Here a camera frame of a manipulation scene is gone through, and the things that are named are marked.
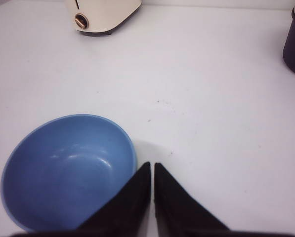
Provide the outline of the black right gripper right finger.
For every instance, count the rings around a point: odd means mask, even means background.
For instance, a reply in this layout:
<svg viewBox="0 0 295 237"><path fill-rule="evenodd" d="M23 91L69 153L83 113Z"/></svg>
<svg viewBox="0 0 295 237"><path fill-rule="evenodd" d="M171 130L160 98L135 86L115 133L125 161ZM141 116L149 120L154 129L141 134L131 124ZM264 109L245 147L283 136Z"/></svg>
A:
<svg viewBox="0 0 295 237"><path fill-rule="evenodd" d="M230 230L194 200L161 163L154 165L154 203L159 231Z"/></svg>

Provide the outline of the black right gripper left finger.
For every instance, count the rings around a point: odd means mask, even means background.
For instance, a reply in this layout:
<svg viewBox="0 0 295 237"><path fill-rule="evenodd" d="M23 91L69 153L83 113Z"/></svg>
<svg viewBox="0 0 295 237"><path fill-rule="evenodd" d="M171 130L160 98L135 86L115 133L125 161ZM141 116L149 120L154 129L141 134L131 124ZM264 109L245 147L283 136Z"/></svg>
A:
<svg viewBox="0 0 295 237"><path fill-rule="evenodd" d="M122 189L79 231L137 231L151 198L151 165L145 162Z"/></svg>

